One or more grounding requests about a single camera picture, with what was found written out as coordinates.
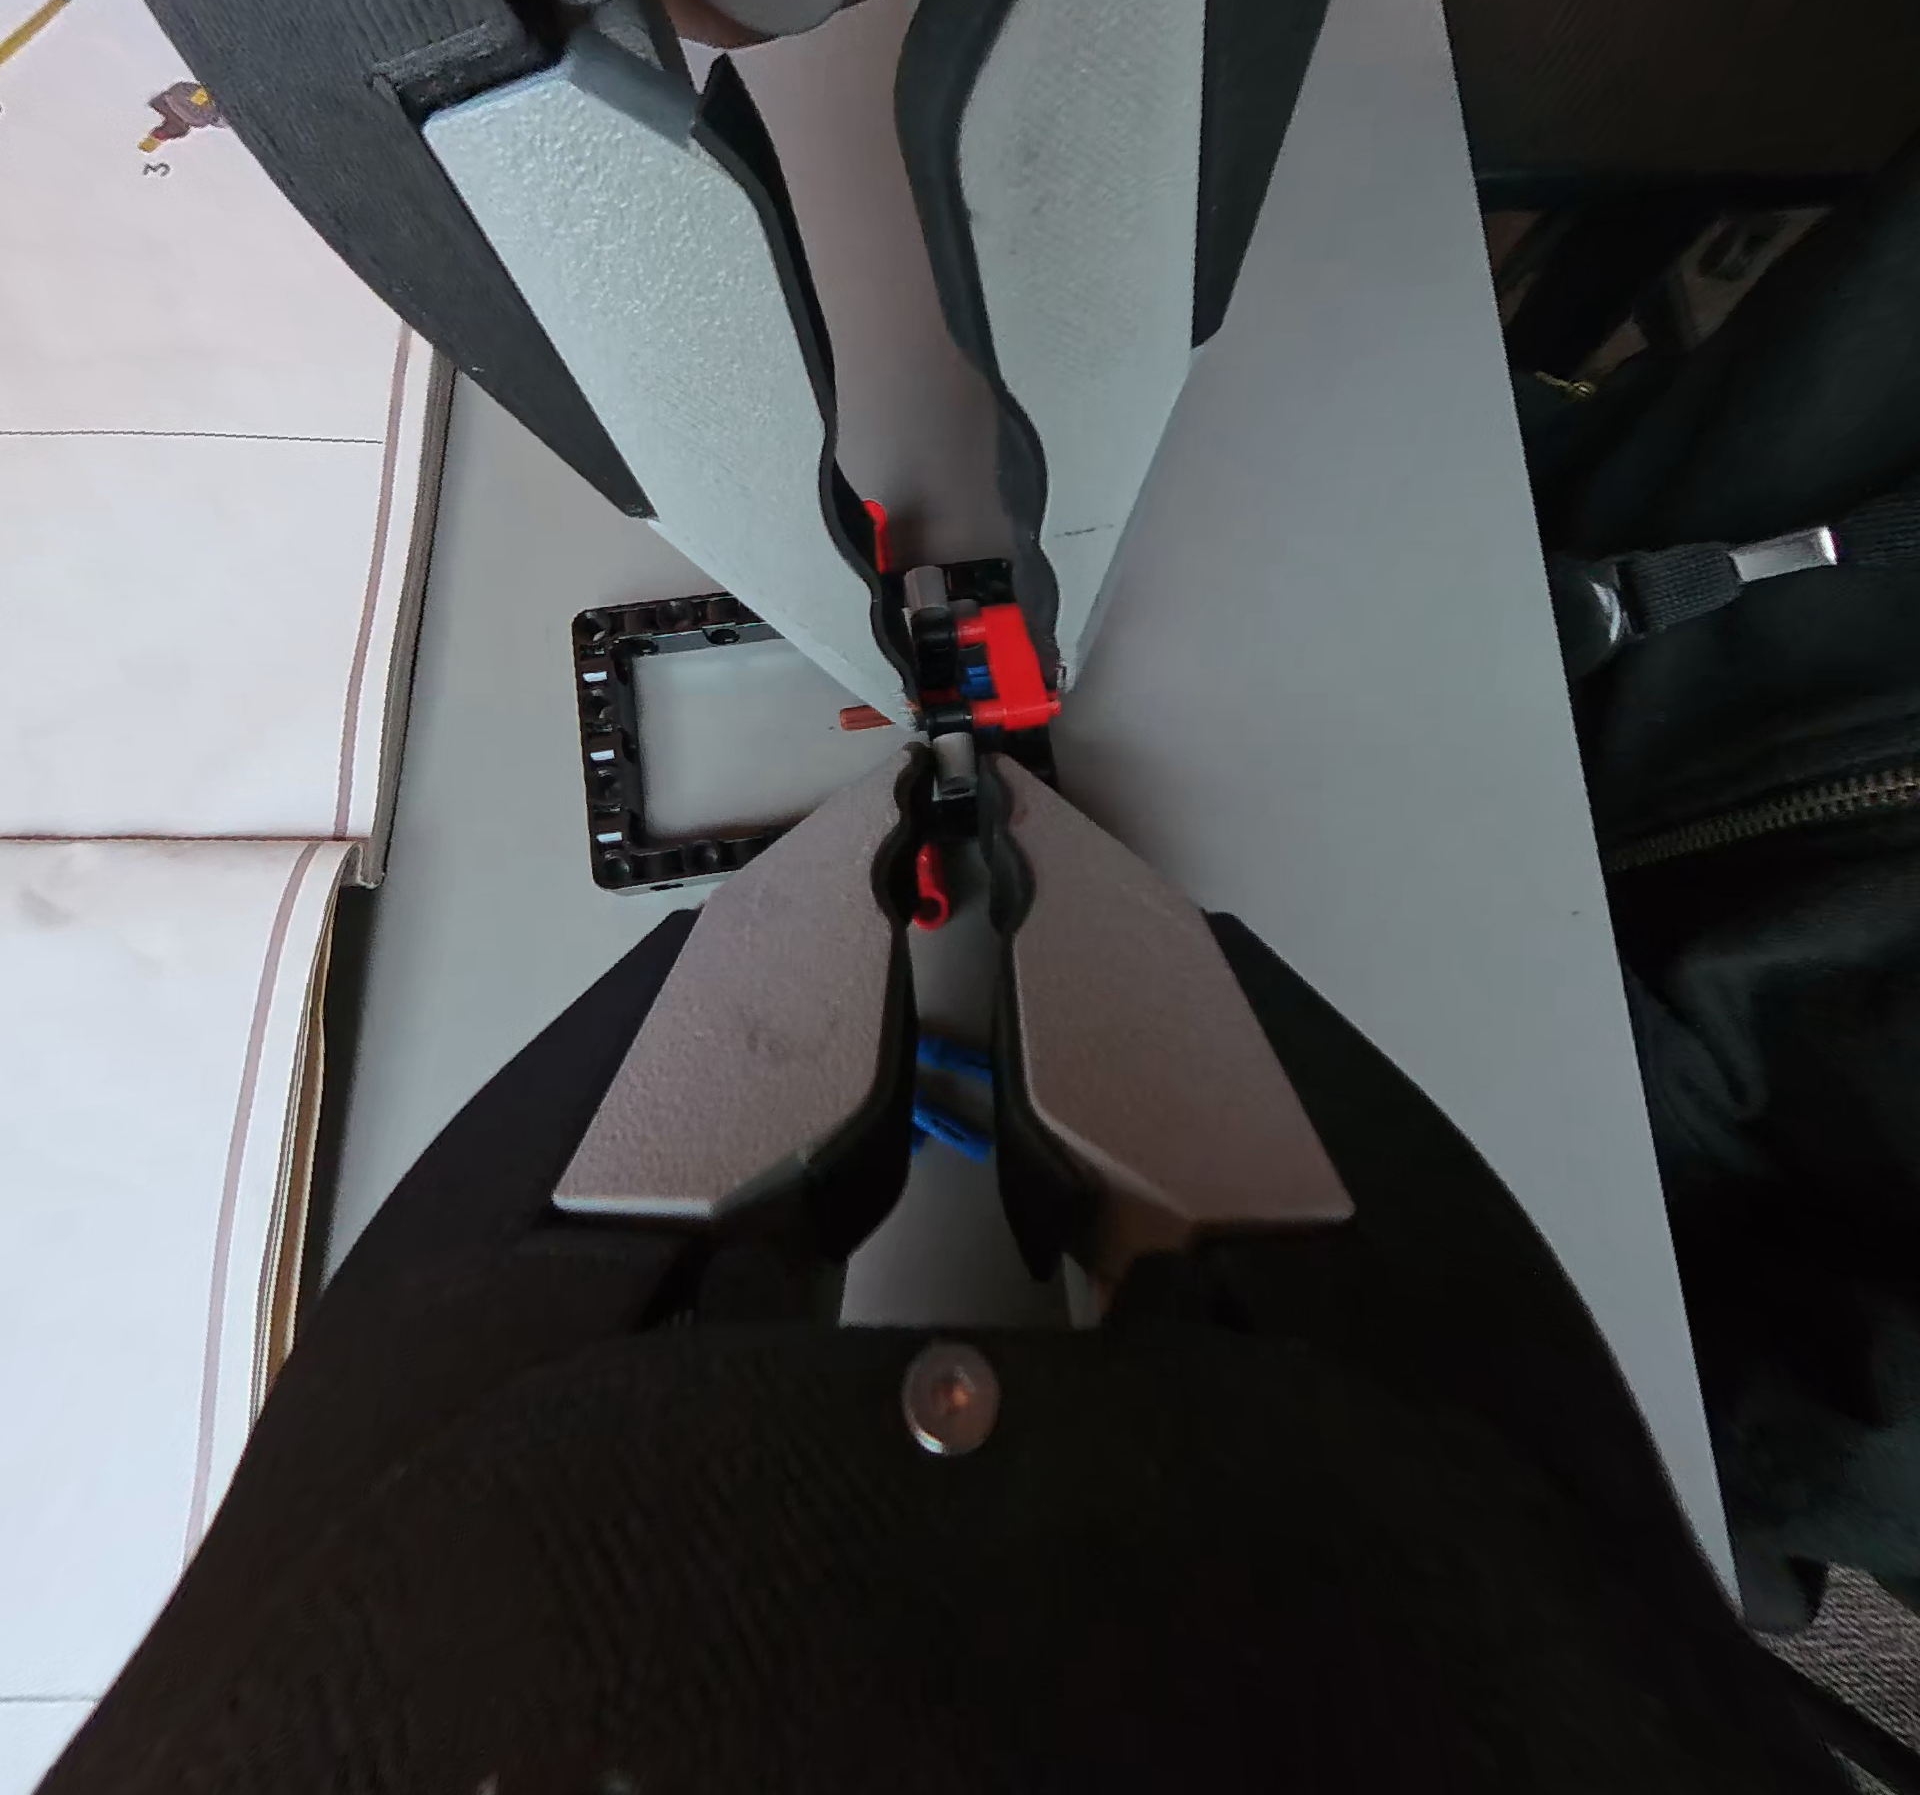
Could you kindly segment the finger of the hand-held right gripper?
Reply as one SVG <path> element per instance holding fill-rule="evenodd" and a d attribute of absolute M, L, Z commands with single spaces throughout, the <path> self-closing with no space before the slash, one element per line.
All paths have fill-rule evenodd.
<path fill-rule="evenodd" d="M 580 33 L 421 137 L 661 536 L 885 718 L 916 715 L 836 474 L 836 388 L 772 191 L 711 94 Z"/>
<path fill-rule="evenodd" d="M 1207 0 L 918 0 L 900 49 L 916 212 L 1061 681 L 1187 386 L 1205 31 Z"/>

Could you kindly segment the white lego instruction booklet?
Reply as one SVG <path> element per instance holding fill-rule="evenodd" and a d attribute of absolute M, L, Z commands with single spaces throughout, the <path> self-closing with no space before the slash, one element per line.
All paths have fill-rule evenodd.
<path fill-rule="evenodd" d="M 290 1346 L 452 371 L 146 0 L 2 0 L 2 1770 L 176 1589 Z"/>

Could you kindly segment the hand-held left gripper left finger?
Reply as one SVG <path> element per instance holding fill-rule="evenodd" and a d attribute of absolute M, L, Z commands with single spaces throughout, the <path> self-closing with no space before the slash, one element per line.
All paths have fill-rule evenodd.
<path fill-rule="evenodd" d="M 900 1203 L 923 755 L 835 793 L 702 902 L 553 1207 L 840 1264 Z"/>

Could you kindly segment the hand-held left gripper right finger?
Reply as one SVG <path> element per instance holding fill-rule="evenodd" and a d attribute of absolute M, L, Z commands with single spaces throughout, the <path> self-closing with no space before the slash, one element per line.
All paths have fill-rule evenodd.
<path fill-rule="evenodd" d="M 1355 1203 L 1205 912 L 1004 755 L 978 774 L 995 1138 L 1030 1271 L 1125 1279 Z"/>

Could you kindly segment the black lego frame assembly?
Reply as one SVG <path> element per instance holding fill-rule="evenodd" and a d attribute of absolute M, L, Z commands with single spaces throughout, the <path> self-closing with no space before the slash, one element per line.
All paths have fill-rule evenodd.
<path fill-rule="evenodd" d="M 978 645 L 978 612 L 1016 606 L 1008 559 L 963 559 L 907 570 L 883 502 L 864 497 L 866 556 L 886 597 L 897 597 L 916 662 L 916 726 L 936 755 L 918 821 L 914 923 L 948 923 L 954 895 L 948 854 L 976 841 L 976 762 L 1016 759 L 1044 783 L 1058 777 L 1052 726 L 1004 730 L 972 724 L 972 705 L 995 693 Z M 589 608 L 570 623 L 576 702 L 591 874 L 610 892 L 706 885 L 754 861 L 787 829 L 661 833 L 650 823 L 640 747 L 638 669 L 645 660 L 772 643 L 780 632 L 726 590 Z"/>

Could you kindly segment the black zip jacket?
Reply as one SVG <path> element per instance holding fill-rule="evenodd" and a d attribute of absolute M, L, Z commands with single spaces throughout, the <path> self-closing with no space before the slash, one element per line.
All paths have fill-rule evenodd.
<path fill-rule="evenodd" d="M 1916 0 L 1449 0 L 1747 1614 L 1916 1607 Z"/>

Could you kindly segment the red lego beam piece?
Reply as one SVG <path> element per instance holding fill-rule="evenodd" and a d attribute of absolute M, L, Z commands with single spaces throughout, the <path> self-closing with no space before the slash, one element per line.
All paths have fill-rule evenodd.
<path fill-rule="evenodd" d="M 1049 726 L 1061 713 L 1061 697 L 1044 677 L 1039 648 L 1027 632 L 1020 608 L 984 608 L 976 621 L 995 693 L 972 705 L 972 724 L 1004 730 Z"/>

